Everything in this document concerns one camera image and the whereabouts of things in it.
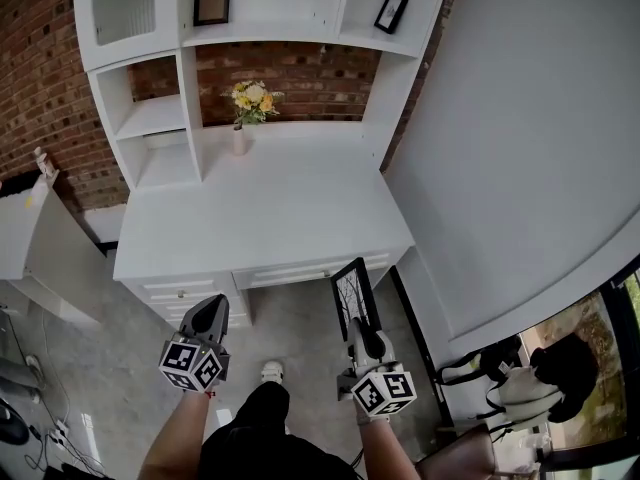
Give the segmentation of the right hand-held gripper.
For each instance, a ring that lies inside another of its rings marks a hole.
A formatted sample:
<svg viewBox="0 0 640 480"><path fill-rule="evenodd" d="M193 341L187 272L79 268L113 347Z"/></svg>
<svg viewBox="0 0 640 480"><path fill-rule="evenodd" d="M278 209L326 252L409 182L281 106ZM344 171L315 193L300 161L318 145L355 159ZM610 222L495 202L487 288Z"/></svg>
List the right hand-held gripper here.
<svg viewBox="0 0 640 480"><path fill-rule="evenodd" d="M337 377L337 399L353 400L365 416L391 416L417 399L412 375L382 330L359 317L349 322L350 366Z"/></svg>

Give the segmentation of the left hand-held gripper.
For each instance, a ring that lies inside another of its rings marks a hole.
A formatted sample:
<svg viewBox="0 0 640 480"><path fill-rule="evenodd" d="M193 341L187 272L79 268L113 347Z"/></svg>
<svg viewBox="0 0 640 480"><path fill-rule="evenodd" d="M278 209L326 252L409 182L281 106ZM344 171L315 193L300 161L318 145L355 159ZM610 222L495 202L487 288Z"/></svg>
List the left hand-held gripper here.
<svg viewBox="0 0 640 480"><path fill-rule="evenodd" d="M178 330L165 342L158 364L171 385L183 391L212 394L227 380L230 354L223 340L229 311L224 294L204 299L187 311Z"/></svg>

